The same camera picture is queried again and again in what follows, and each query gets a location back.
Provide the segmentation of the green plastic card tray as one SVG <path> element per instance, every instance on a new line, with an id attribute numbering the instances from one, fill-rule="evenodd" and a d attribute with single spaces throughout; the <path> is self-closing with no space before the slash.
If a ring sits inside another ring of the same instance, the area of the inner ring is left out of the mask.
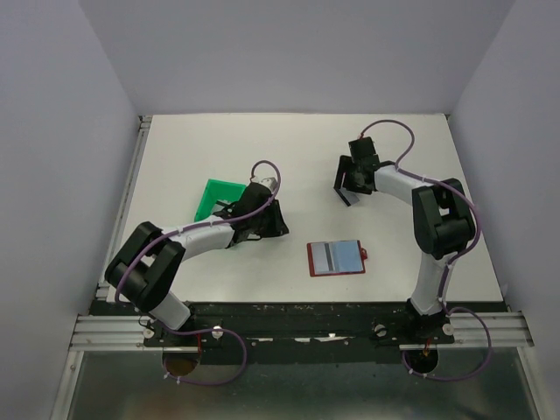
<path id="1" fill-rule="evenodd" d="M 194 221 L 204 220 L 215 211 L 217 206 L 224 207 L 237 201 L 242 196 L 245 188 L 244 184 L 209 179 L 202 193 Z"/>

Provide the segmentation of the white magnetic stripe card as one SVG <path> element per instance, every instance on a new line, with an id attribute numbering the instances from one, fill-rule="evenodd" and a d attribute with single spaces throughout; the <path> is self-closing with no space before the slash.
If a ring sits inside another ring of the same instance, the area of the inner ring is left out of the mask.
<path id="1" fill-rule="evenodd" d="M 355 205 L 360 201 L 355 192 L 348 191 L 346 188 L 335 188 L 335 192 L 347 207 Z"/>

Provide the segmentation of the red card holder wallet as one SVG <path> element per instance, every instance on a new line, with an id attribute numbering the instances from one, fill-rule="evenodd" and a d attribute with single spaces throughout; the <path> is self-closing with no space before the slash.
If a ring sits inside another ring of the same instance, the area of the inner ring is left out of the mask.
<path id="1" fill-rule="evenodd" d="M 360 275 L 366 272 L 368 252 L 359 240 L 309 242 L 306 251 L 311 277 Z"/>

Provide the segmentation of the white striped card back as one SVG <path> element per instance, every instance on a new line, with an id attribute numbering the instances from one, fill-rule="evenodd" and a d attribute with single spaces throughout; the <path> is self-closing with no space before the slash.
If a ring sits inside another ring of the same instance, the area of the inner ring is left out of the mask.
<path id="1" fill-rule="evenodd" d="M 338 273 L 363 271 L 361 247 L 357 241 L 336 241 L 332 244 L 332 259 Z"/>

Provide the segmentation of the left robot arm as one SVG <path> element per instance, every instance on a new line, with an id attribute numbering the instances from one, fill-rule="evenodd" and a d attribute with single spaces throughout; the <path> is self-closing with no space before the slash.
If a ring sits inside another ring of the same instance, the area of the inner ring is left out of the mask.
<path id="1" fill-rule="evenodd" d="M 162 323 L 172 344 L 187 344 L 194 333 L 192 312 L 171 292 L 180 264 L 241 242 L 287 235 L 277 191 L 275 178 L 253 178 L 237 201 L 197 223 L 172 230 L 141 223 L 108 264 L 105 281 L 116 298 L 125 297 Z"/>

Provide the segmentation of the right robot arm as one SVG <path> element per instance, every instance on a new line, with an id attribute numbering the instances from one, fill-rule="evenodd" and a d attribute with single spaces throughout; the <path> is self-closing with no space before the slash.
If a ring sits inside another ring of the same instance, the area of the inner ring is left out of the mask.
<path id="1" fill-rule="evenodd" d="M 391 195 L 412 208 L 413 230 L 422 258 L 416 288 L 409 302 L 416 313 L 402 322 L 404 336 L 415 343 L 434 333 L 429 316 L 444 310 L 447 278 L 454 261 L 478 237 L 472 204 L 455 178 L 429 180 L 407 172 L 391 161 L 382 162 L 369 137 L 349 143 L 350 154 L 339 157 L 333 185 L 346 206 L 360 194 Z"/>

